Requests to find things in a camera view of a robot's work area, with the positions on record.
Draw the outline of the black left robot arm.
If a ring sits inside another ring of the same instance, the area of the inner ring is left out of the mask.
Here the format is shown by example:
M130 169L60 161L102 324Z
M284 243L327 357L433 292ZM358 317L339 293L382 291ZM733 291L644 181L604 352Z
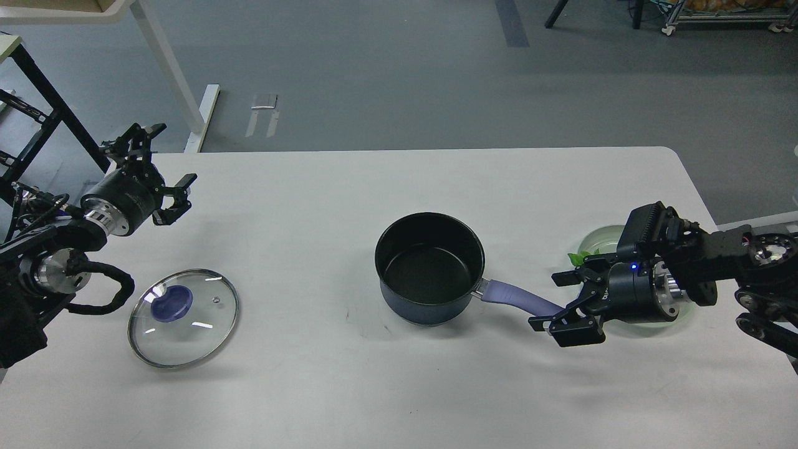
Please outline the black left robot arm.
M1 364L10 369L47 346L46 326L61 312L102 316L122 307L131 275L91 261L111 236L130 236L147 219L168 226L191 208L189 173L168 186L151 143L165 124L131 125L100 146L116 167L72 205L66 194L9 184L12 216L2 242Z

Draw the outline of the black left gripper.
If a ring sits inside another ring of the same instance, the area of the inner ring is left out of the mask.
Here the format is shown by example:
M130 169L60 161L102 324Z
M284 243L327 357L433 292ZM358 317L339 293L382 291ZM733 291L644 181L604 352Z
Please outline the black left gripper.
M100 151L114 166L106 170L106 177L82 197L85 212L96 210L108 213L115 236L129 236L152 214L156 226L169 226L191 208L188 199L196 173L187 173L174 186L165 180L152 162L151 143L167 125L132 124L122 135L102 140ZM162 208L163 197L171 197L172 204Z

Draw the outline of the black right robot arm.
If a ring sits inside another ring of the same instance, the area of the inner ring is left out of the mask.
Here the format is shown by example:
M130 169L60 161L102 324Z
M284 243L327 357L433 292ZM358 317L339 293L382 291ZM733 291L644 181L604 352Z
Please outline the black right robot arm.
M744 308L736 325L762 343L796 357L796 234L757 234L749 225L708 233L661 202L631 211L613 253L587 256L555 273L559 286L579 285L563 309L532 312L530 326L561 347L600 344L603 325L671 323L682 305L716 304L721 279L738 285Z

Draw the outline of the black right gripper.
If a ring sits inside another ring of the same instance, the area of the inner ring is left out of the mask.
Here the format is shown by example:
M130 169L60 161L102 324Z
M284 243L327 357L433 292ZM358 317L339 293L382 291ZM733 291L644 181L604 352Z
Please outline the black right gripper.
M576 299L566 307L547 299L533 299L528 304L532 315L528 324L536 332L545 332L559 347L601 344L606 341L605 321L618 319L629 324L670 323L680 315L680 306L672 299L662 299L656 291L649 266L639 263L615 263L615 258L586 258L571 270L553 273L558 287L579 285L589 291L603 292L592 303L592 313L581 315L586 299Z

